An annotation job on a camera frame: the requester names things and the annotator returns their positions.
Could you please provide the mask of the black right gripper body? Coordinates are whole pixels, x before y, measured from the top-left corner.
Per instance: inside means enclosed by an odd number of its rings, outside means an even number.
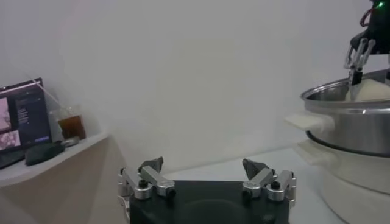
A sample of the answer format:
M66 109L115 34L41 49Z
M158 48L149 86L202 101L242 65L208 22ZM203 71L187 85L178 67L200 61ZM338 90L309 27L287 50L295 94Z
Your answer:
M370 0L372 5L365 11L359 25L364 30L350 40L352 49L357 50L360 40L375 40L371 55L389 54L389 0Z

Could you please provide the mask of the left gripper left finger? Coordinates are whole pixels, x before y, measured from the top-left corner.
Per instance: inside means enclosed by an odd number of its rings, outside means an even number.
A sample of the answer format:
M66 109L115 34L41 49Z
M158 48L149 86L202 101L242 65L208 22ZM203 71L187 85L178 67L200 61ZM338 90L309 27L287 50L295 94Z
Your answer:
M176 196L175 182L160 174L163 163L164 159L160 156L144 161L137 170L120 168L118 198L128 200L133 195L137 200L148 200L155 191L158 196L173 199Z

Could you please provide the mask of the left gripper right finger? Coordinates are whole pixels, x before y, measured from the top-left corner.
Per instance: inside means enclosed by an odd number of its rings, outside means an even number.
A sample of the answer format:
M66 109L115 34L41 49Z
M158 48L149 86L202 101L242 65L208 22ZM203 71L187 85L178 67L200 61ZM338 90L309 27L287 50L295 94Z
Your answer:
M250 159L243 159L242 164L247 181L242 183L242 196L246 203L260 198L262 193L268 200L289 203L296 202L297 178L290 170L283 170L279 174L265 163L259 163Z

